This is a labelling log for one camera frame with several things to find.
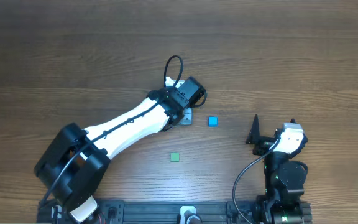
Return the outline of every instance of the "green cube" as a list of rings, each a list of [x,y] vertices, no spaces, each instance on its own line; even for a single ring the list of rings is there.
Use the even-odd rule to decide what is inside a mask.
[[[179,153],[171,152],[171,162],[179,162]]]

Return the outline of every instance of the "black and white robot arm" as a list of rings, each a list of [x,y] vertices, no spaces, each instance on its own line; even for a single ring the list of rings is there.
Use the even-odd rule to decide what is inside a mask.
[[[40,206],[52,193],[74,221],[89,219],[98,207],[92,195],[111,159],[141,138],[176,126],[184,109],[206,98],[206,90],[193,77],[180,86],[164,80],[166,87],[152,90],[139,106],[111,121],[85,129],[72,123],[60,130],[34,168],[48,187]]]

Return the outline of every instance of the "blue block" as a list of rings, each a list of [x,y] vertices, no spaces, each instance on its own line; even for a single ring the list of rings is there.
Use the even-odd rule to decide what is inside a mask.
[[[217,127],[218,126],[218,117],[210,116],[208,117],[208,127]]]

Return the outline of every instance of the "wood grain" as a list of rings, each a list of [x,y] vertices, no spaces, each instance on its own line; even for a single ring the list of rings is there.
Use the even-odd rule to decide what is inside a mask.
[[[358,1],[0,0],[0,222],[34,222],[32,170],[70,122],[113,119],[160,88],[169,56],[208,90],[192,126],[148,136],[96,193],[131,201],[225,201],[255,159],[244,144],[295,118],[309,143],[303,200],[315,223],[358,223]],[[178,63],[168,75],[175,77]],[[206,117],[219,118],[217,128]],[[180,153],[171,163],[170,152]],[[264,191],[262,165],[239,199]]]

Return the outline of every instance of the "brown wooden surface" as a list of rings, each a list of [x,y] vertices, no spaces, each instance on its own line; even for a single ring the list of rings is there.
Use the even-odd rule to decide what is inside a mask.
[[[131,110],[173,54],[208,90],[205,106],[192,126],[118,155],[97,197],[230,200],[256,158],[244,141],[258,113],[264,135],[290,118],[304,127],[296,158],[314,222],[358,223],[358,1],[345,0],[0,1],[0,222],[35,221],[46,189],[33,168],[60,128]],[[237,195],[263,192],[259,164]]]

